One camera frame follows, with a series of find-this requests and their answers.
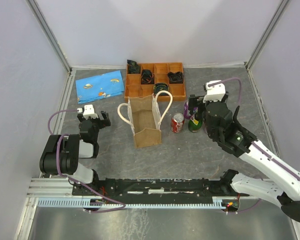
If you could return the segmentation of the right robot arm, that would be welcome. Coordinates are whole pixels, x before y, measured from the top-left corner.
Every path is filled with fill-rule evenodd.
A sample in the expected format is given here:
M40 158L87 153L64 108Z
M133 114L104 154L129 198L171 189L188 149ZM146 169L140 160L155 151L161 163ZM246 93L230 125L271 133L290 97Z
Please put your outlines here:
M300 172L271 152L261 140L238 121L240 107L231 111L227 96L211 101L192 94L188 109L197 108L195 116L203 121L207 135L221 149L249 163L273 181L273 185L259 179L244 179L236 173L219 183L226 196L234 192L255 196L278 206L285 215L300 223Z

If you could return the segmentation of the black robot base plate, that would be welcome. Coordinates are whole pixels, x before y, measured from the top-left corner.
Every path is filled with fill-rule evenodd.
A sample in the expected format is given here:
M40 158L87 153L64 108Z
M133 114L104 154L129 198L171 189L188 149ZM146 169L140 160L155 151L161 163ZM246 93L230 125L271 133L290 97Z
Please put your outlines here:
M140 180L107 178L99 180L98 188L92 189L126 205L211 204L213 197L237 198L239 195L228 180L205 178Z

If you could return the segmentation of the green glass bottle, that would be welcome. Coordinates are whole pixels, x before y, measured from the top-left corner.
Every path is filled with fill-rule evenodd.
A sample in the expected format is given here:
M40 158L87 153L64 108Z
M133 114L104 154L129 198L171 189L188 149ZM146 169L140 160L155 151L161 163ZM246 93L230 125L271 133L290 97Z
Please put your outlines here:
M203 118L200 114L195 113L190 117L188 122L188 130L192 133L198 132L203 125Z

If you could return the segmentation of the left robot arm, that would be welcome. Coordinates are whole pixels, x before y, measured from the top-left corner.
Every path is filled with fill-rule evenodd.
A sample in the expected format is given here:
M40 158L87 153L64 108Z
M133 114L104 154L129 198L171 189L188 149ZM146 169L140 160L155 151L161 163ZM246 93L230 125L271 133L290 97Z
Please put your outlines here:
M79 159L95 159L98 156L99 132L111 126L109 113L102 111L100 118L92 105L68 111L77 112L79 133L65 136L51 134L39 160L39 168L44 174L65 176L76 184L83 184L89 195L96 195L101 189L99 176L94 169L79 163Z

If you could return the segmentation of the red soda can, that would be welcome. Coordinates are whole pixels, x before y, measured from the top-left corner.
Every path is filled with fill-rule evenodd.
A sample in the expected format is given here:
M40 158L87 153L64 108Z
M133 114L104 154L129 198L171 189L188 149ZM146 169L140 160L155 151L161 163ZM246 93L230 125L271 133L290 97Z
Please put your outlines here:
M170 123L171 131L173 133L179 134L183 129L184 122L185 122L184 115L179 112L175 113L171 117L171 123Z

